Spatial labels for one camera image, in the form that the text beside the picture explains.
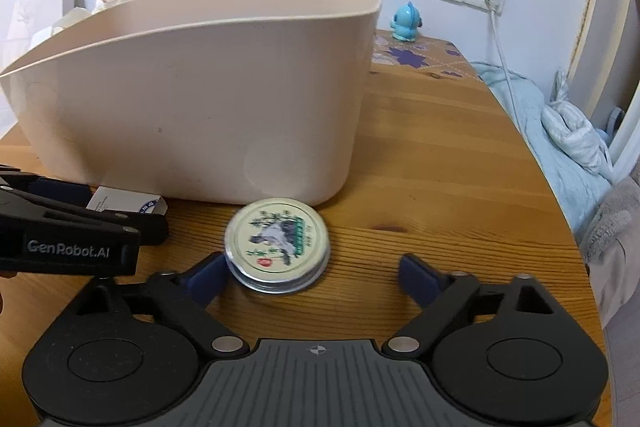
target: purple star pattern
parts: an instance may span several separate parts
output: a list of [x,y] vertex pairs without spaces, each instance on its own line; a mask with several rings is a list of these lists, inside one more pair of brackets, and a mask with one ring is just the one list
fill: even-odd
[[389,48],[389,55],[393,55],[401,66],[411,66],[412,68],[421,68],[428,66],[424,61],[424,57],[416,55],[410,50],[399,50],[398,48]]

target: small box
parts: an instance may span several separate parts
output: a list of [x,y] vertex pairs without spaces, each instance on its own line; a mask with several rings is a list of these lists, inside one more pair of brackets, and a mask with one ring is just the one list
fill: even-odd
[[121,210],[140,214],[161,214],[164,216],[167,205],[162,196],[120,190],[119,188],[98,187],[86,206],[89,210]]

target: wooden table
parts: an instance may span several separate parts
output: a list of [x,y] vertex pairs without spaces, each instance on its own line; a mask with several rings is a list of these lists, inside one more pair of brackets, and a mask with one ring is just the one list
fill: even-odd
[[[537,163],[464,58],[447,51],[455,47],[420,42],[428,65],[372,66],[350,176],[319,208],[332,242],[321,280],[286,297],[232,282],[210,311],[251,342],[258,336],[380,342],[418,311],[396,283],[400,255],[413,252],[486,282],[534,274],[604,349],[580,254]],[[389,53],[402,55],[387,46],[377,62]],[[0,143],[0,162],[44,172],[19,129]],[[222,204],[169,201],[171,236],[161,247],[143,248],[131,279],[181,270],[221,249],[233,213]],[[36,425],[20,381],[22,361],[85,281],[30,274],[0,280],[3,427]],[[610,426],[608,390],[596,422]]]

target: blue toy figure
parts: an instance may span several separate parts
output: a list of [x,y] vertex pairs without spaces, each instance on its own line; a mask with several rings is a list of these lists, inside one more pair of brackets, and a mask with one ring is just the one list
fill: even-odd
[[404,6],[398,8],[391,21],[391,27],[394,29],[393,36],[399,41],[415,42],[418,36],[417,28],[422,27],[422,19],[420,12],[409,1]]

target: tin lid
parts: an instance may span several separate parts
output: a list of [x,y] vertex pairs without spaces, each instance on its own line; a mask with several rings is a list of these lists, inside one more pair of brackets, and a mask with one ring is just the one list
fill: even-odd
[[286,198],[248,204],[225,232],[226,263],[245,286],[293,293],[313,283],[329,261],[329,235],[310,206]]

